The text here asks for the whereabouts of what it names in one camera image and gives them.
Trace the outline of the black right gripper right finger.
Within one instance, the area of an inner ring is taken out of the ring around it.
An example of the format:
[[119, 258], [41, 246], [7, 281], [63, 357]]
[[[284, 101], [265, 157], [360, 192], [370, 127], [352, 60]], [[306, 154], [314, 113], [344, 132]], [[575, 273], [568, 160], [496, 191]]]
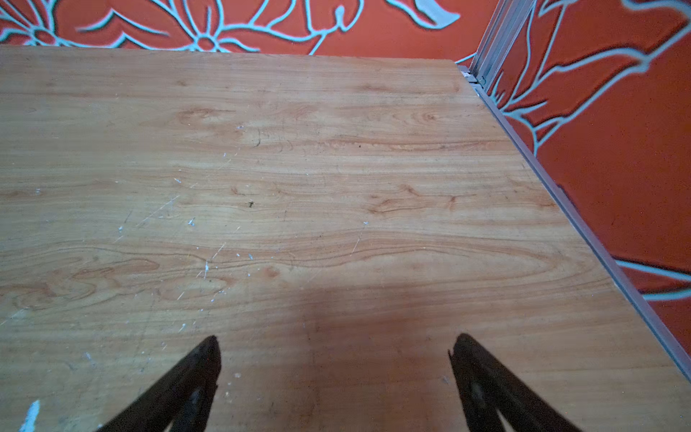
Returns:
[[448, 352], [471, 431], [577, 431], [537, 393], [467, 333]]

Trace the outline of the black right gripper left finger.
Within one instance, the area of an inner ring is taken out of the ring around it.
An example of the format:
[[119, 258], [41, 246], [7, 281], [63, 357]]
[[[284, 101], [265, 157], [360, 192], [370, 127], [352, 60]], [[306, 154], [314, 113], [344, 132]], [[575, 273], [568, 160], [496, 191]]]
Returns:
[[220, 345], [209, 336], [100, 430], [206, 430], [220, 372]]

